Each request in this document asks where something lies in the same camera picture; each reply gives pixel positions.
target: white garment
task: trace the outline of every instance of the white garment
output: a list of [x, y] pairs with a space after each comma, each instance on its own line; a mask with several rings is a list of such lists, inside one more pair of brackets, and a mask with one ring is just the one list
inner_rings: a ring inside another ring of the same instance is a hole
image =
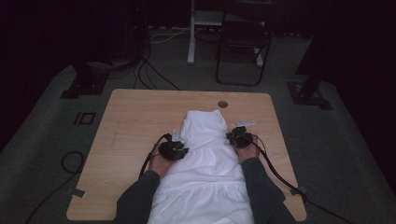
[[245, 178], [219, 110], [192, 110], [181, 131], [190, 150], [161, 180], [148, 223], [253, 223]]

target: sleeve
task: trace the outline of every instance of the sleeve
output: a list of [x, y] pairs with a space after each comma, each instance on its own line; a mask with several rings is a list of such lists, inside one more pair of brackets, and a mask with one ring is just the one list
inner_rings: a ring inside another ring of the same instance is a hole
[[256, 224], [296, 223], [283, 204], [286, 197], [265, 173], [259, 158], [250, 158], [241, 163], [247, 184], [247, 195]]
[[160, 176], [147, 170], [117, 201], [117, 214], [113, 223], [147, 223], [152, 200], [160, 185]]

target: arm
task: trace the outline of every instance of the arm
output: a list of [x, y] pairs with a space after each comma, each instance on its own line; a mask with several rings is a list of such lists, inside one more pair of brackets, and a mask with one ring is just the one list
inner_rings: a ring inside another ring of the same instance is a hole
[[[257, 144], [257, 137], [254, 136], [253, 142]], [[235, 150], [242, 162], [255, 223], [295, 223], [290, 211], [283, 204], [285, 195], [265, 172], [259, 159], [260, 151], [253, 144]]]
[[113, 223], [148, 222], [155, 191], [160, 185], [161, 178], [175, 163], [158, 155], [158, 148], [155, 149], [153, 155], [155, 156], [151, 157], [148, 170], [125, 190], [117, 201], [117, 214]]

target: white cloth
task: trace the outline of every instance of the white cloth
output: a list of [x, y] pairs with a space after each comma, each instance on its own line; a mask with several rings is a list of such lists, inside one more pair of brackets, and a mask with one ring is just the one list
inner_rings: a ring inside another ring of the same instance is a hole
[[219, 110], [192, 110], [181, 136], [190, 150], [154, 195], [148, 223], [253, 223], [245, 178]]

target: black device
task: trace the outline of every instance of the black device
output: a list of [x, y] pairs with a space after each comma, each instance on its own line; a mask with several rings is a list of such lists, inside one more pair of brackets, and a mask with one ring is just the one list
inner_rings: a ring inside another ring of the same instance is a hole
[[251, 133], [247, 133], [245, 126], [234, 128], [230, 133], [227, 133], [227, 138], [230, 140], [230, 144], [237, 148], [247, 147], [253, 142], [253, 137]]
[[184, 147], [184, 144], [181, 142], [173, 142], [172, 135], [167, 133], [165, 135], [166, 142], [161, 143], [160, 145], [160, 154], [169, 161], [177, 161], [183, 159], [184, 156], [189, 152], [187, 147]]

